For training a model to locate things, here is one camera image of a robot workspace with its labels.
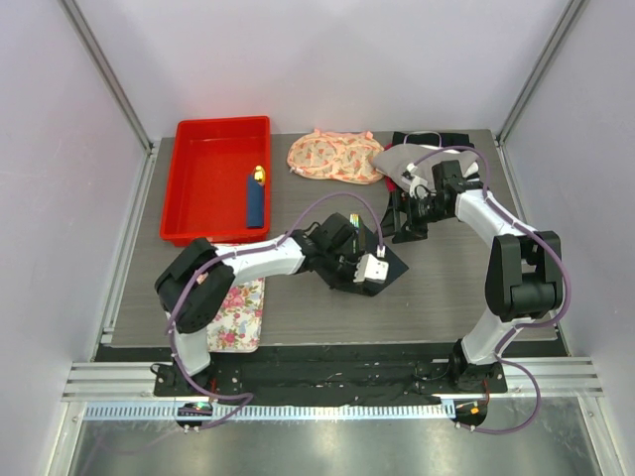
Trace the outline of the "dark navy paper napkin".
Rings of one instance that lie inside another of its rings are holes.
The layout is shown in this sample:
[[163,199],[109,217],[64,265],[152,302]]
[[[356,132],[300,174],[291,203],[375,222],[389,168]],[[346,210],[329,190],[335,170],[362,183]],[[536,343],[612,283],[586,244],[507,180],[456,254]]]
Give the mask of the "dark navy paper napkin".
[[[332,214],[321,226],[319,232],[325,239],[326,251],[324,254],[354,254],[352,249],[354,228],[344,215],[340,213]],[[374,254],[379,245],[379,240],[376,233],[372,232],[372,235],[370,253]],[[367,292],[367,297],[378,295],[409,270],[409,267],[388,246],[385,246],[385,248],[386,260],[389,263],[388,277],[383,284],[361,283]]]

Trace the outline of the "iridescent rainbow fork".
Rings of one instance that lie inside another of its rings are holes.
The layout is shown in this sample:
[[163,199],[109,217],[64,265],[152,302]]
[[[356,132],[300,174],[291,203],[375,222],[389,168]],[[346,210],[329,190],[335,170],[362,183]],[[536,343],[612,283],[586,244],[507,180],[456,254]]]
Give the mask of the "iridescent rainbow fork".
[[349,214],[349,222],[351,223],[352,227],[354,228],[354,238],[353,238],[353,242],[352,242],[352,249],[354,253],[359,253],[361,251],[361,244],[360,244],[360,231],[359,231],[359,227],[360,227],[360,217],[357,213],[350,213]]

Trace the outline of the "dark metal knife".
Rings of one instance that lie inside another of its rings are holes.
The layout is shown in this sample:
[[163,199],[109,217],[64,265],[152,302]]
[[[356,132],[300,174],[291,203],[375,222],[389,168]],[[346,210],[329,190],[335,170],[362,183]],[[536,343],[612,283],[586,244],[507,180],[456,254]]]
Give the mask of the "dark metal knife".
[[372,238],[373,238],[372,232],[367,228],[367,226],[363,222],[360,222],[357,228],[357,242],[358,242],[359,252],[361,254],[366,254],[371,252]]

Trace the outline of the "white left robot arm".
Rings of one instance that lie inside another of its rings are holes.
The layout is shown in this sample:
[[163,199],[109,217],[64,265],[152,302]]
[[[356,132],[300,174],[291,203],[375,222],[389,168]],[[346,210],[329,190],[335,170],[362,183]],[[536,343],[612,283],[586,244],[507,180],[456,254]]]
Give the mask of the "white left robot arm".
[[360,286],[385,276],[379,263],[385,247],[369,251],[366,245],[364,229],[339,213],[264,242],[220,247],[205,238],[193,240],[155,282],[180,368],[178,385],[192,396],[209,388],[206,328],[232,288],[304,272],[319,274],[332,288]]

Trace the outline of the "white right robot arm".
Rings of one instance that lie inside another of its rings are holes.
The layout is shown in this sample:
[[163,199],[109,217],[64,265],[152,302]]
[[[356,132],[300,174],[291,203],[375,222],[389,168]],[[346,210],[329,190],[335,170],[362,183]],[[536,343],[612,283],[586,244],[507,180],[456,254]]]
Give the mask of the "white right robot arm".
[[452,158],[424,173],[414,164],[385,170],[393,184],[382,226],[394,242],[427,238],[430,224],[455,218],[490,248],[486,308],[453,346],[445,372],[468,392],[491,379],[502,353],[524,328],[563,303],[561,240],[518,220],[486,190],[476,163]]

